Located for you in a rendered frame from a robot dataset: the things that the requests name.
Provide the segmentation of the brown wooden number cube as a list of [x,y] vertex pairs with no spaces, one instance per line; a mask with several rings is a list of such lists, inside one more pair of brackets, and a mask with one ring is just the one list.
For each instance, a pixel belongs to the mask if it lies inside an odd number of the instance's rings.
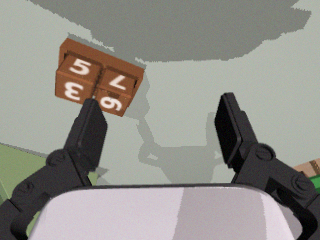
[[67,54],[56,70],[55,96],[83,105],[95,92],[101,66]]
[[122,117],[133,97],[134,84],[134,79],[105,68],[95,100],[102,111]]

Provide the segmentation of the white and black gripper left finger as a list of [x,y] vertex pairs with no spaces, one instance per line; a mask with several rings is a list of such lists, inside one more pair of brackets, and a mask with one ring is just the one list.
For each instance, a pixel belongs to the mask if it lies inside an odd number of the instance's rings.
[[51,197],[92,186],[87,175],[99,166],[107,129],[98,101],[85,99],[63,149],[51,152],[46,165],[20,182],[12,197],[0,205],[0,240],[27,240],[33,216]]

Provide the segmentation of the brown wooden tray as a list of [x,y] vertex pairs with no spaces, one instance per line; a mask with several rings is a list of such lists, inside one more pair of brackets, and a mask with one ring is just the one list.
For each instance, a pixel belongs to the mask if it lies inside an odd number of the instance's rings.
[[93,96],[96,95],[96,91],[105,68],[134,79],[135,84],[134,84],[134,90],[133,90],[133,97],[128,107],[130,106],[143,80],[143,75],[144,75],[143,68],[133,65],[131,63],[128,63],[124,60],[121,60],[119,58],[116,58],[114,56],[111,56],[109,54],[106,54],[102,51],[99,51],[97,49],[94,49],[92,47],[89,47],[87,45],[84,45],[82,43],[79,43],[69,38],[66,38],[59,48],[58,67],[63,62],[67,54],[102,67],[99,75],[98,83],[96,86],[96,90]]

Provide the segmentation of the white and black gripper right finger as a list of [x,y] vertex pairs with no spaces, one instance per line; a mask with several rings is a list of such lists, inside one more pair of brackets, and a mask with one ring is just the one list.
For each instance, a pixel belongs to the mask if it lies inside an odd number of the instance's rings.
[[214,124],[224,163],[236,172],[231,183],[258,188],[289,208],[302,226],[296,240],[320,240],[320,194],[313,182],[258,143],[233,92],[221,95]]

